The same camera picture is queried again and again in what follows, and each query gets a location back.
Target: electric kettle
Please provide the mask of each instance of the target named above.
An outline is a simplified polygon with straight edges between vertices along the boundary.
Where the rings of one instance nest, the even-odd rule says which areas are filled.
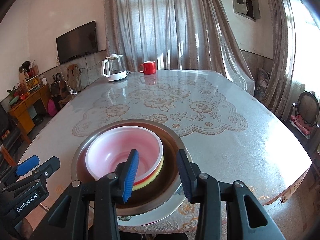
[[[124,66],[123,55],[112,54],[102,61],[101,75],[108,78],[108,81],[118,81],[127,77]]]

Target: stacked bowls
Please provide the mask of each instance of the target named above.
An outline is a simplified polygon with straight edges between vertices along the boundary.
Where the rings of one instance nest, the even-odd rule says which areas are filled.
[[[152,131],[140,126],[121,126],[98,136],[89,146],[85,165],[95,180],[114,172],[125,162],[131,149],[139,152],[139,166],[132,190],[152,182],[163,166],[163,145]]]

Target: window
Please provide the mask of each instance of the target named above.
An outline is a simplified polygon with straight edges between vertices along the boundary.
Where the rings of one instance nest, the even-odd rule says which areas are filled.
[[[292,80],[320,97],[320,29],[300,0],[290,0],[296,32],[296,54]]]

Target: drawer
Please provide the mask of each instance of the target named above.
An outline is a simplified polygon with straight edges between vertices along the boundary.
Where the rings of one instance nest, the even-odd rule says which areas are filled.
[[[48,85],[44,85],[44,87],[40,89],[41,96],[45,95],[46,93],[50,93]]]
[[[26,105],[23,103],[20,106],[18,106],[15,110],[14,110],[14,116],[18,117],[19,115],[21,115],[25,110],[27,109]]]
[[[26,107],[29,108],[30,106],[32,106],[38,99],[40,99],[40,93],[37,92],[34,95],[32,95],[30,98],[28,98],[25,101]]]

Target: pink cushion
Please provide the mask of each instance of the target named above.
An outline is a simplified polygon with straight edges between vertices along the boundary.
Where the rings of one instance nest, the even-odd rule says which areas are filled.
[[[310,134],[310,131],[312,130],[312,127],[305,123],[302,116],[300,114],[294,116],[290,116],[290,120],[294,122],[294,124],[303,132],[303,134],[308,135]]]

